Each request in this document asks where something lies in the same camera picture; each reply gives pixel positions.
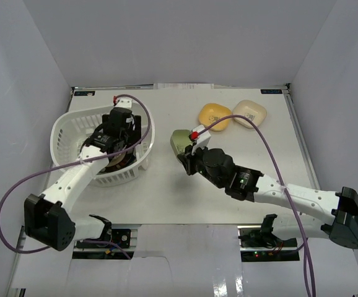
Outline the round black rimmed plate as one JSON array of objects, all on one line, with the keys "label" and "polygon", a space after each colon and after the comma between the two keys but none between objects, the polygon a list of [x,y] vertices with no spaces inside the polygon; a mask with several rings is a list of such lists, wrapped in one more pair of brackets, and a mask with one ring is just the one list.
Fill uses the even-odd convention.
[{"label": "round black rimmed plate", "polygon": [[[113,152],[119,152],[125,149],[127,146],[127,144],[123,140],[119,140],[114,137],[103,136],[103,135],[99,135],[96,137],[90,136],[82,144],[80,152],[83,151],[83,148],[85,146],[88,147],[90,145],[93,145],[101,149],[102,152],[106,152],[107,154]],[[132,164],[132,162],[136,160],[136,157],[134,156],[134,149],[116,155],[113,158],[109,158],[108,160],[110,161],[109,164],[106,167],[104,167],[102,170],[100,170],[98,174],[105,174],[105,173],[118,171]]]}]

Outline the green square panda dish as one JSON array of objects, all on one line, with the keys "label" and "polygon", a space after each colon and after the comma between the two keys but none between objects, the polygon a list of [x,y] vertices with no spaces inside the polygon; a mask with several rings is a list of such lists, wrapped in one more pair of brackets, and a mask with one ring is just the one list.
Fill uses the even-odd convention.
[{"label": "green square panda dish", "polygon": [[187,129],[177,129],[172,132],[170,145],[176,157],[184,153],[187,146],[193,144],[190,135],[191,131]]}]

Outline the yellow square panda dish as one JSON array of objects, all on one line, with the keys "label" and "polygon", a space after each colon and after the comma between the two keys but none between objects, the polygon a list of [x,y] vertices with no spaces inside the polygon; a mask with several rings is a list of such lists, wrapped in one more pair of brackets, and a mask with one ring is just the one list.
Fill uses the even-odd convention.
[{"label": "yellow square panda dish", "polygon": [[[232,114],[231,110],[223,105],[217,103],[208,103],[204,105],[201,111],[199,112],[198,121],[200,124],[207,127],[220,120],[220,118],[229,116],[231,114]],[[230,123],[230,119],[224,120],[213,126],[211,130],[214,132],[221,132],[228,127],[229,123]]]}]

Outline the cream square panda dish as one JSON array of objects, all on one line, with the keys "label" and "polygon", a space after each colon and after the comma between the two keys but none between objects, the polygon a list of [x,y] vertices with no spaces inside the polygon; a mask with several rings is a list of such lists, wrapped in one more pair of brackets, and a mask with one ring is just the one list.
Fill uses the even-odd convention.
[{"label": "cream square panda dish", "polygon": [[232,113],[246,117],[257,127],[267,117],[266,108],[251,100],[240,101],[232,110]]}]

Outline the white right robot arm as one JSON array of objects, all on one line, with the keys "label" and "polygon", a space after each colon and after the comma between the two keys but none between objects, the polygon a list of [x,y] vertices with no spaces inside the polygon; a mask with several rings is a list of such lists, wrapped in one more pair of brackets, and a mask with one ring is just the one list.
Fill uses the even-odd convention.
[{"label": "white right robot arm", "polygon": [[177,155],[187,175],[199,173],[233,199],[295,208],[300,221],[277,214],[265,216],[261,241],[276,246],[295,237],[326,238],[335,244],[358,249],[358,193],[350,187],[339,192],[309,189],[279,181],[260,171],[238,166],[219,148],[190,146]]}]

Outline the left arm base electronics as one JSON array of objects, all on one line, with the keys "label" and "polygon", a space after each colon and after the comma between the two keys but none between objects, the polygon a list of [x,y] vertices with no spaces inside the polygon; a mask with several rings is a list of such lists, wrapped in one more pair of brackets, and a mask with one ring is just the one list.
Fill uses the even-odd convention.
[{"label": "left arm base electronics", "polygon": [[112,244],[95,244],[76,242],[72,253],[73,259],[83,260],[130,260],[137,245],[137,229],[112,229],[111,242],[122,248],[124,253]]}]

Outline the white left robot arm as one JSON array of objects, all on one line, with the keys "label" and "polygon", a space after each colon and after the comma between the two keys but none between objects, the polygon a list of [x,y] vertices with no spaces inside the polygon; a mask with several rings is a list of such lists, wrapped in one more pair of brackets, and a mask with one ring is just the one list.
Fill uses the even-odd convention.
[{"label": "white left robot arm", "polygon": [[102,122],[83,142],[78,165],[64,174],[39,196],[24,202],[25,234],[57,251],[73,241],[92,240],[104,247],[111,241],[111,222],[98,215],[74,222],[71,210],[96,175],[123,150],[141,140],[141,116],[127,108],[114,107],[102,115]]}]

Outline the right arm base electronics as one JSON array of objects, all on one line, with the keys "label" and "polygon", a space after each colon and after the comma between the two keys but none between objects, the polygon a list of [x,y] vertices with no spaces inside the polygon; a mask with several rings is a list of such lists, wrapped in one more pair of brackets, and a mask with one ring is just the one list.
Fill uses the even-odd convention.
[{"label": "right arm base electronics", "polygon": [[240,225],[238,242],[243,263],[259,262],[297,262],[300,260],[300,248],[295,238],[282,241],[275,237],[262,237],[259,225]]}]

